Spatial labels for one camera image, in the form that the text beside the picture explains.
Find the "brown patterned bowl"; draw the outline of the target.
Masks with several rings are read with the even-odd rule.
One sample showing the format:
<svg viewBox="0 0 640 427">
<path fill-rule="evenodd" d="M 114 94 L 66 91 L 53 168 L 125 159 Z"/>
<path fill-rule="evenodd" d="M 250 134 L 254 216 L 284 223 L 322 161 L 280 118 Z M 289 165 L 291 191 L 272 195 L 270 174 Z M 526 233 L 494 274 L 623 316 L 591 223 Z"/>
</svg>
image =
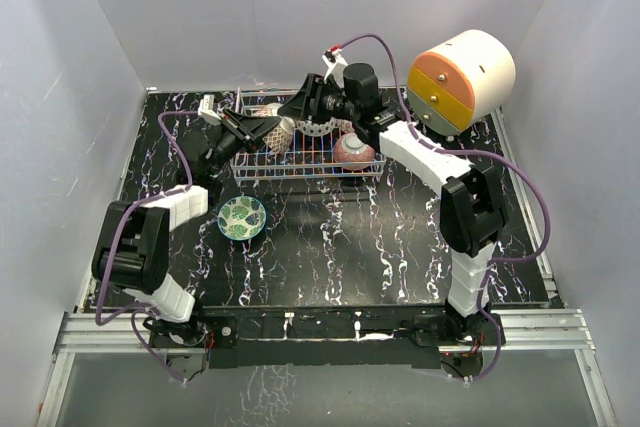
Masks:
<svg viewBox="0 0 640 427">
<path fill-rule="evenodd" d="M 267 148 L 278 154 L 285 153 L 293 142 L 295 122 L 289 117 L 282 117 L 279 125 L 265 138 Z"/>
</svg>

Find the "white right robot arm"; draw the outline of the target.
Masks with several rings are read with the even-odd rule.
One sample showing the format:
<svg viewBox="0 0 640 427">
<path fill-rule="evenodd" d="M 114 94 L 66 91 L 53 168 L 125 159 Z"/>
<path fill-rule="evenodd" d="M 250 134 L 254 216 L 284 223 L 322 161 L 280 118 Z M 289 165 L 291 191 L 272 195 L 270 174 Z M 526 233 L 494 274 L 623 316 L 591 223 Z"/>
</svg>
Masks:
<svg viewBox="0 0 640 427">
<path fill-rule="evenodd" d="M 508 219 L 497 170 L 442 153 L 400 107 L 383 104 L 378 78 L 366 63 L 347 66 L 342 85 L 331 76 L 309 74 L 278 114 L 318 124 L 349 121 L 362 143 L 403 165 L 439 195 L 439 230 L 452 250 L 446 304 L 456 311 L 446 318 L 446 332 L 460 344 L 478 336 L 482 323 L 476 313 L 488 303 L 485 275 Z"/>
</svg>

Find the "white wire dish rack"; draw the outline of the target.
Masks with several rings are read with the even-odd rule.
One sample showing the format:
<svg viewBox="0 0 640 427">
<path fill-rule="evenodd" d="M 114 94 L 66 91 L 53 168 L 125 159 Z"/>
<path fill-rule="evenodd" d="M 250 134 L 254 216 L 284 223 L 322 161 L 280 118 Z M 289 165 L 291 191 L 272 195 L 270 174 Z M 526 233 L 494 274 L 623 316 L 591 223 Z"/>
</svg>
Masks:
<svg viewBox="0 0 640 427">
<path fill-rule="evenodd" d="M 367 162 L 344 163 L 333 158 L 333 147 L 342 132 L 335 128 L 323 137 L 312 137 L 295 129 L 288 149 L 275 153 L 263 147 L 254 153 L 241 152 L 230 166 L 238 184 L 271 180 L 374 177 L 379 180 L 386 159 L 376 153 Z"/>
</svg>

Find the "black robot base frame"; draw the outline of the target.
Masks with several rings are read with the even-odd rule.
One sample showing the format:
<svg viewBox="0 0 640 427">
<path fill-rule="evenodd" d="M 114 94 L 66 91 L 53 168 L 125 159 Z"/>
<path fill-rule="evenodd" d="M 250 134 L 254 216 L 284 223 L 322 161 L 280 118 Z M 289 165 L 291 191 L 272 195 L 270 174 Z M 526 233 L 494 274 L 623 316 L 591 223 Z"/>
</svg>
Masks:
<svg viewBox="0 0 640 427">
<path fill-rule="evenodd" d="M 209 369 L 261 365 L 410 365 L 437 369 L 444 353 L 505 343 L 491 310 L 448 304 L 198 307 L 185 323 L 146 318 L 154 347 L 201 349 Z"/>
</svg>

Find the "white bowl green leaves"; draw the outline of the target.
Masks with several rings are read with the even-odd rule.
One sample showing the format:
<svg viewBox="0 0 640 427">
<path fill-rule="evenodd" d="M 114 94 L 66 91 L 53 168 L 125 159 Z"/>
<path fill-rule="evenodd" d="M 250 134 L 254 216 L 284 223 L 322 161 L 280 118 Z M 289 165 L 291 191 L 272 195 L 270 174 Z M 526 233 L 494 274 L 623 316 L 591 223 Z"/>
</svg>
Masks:
<svg viewBox="0 0 640 427">
<path fill-rule="evenodd" d="M 264 205 L 251 196 L 229 199 L 218 210 L 220 232 L 231 241 L 248 241 L 265 227 L 267 213 Z"/>
</svg>

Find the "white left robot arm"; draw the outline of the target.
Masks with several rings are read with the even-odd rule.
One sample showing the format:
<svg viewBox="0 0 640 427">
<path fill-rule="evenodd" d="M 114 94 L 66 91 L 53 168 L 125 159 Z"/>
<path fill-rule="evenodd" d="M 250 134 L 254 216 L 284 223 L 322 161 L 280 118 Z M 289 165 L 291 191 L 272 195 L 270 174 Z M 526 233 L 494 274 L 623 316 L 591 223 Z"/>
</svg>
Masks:
<svg viewBox="0 0 640 427">
<path fill-rule="evenodd" d="M 180 116 L 208 122 L 217 137 L 198 139 L 197 150 L 187 156 L 165 123 Z M 204 339 L 207 323 L 193 313 L 194 296 L 169 273 L 170 233 L 209 212 L 219 172 L 237 153 L 263 146 L 281 118 L 201 107 L 162 112 L 157 122 L 182 164 L 181 182 L 131 203 L 109 204 L 91 262 L 100 282 L 95 322 L 104 326 L 128 311 L 152 312 L 172 322 L 171 332 L 182 344 L 194 346 Z"/>
</svg>

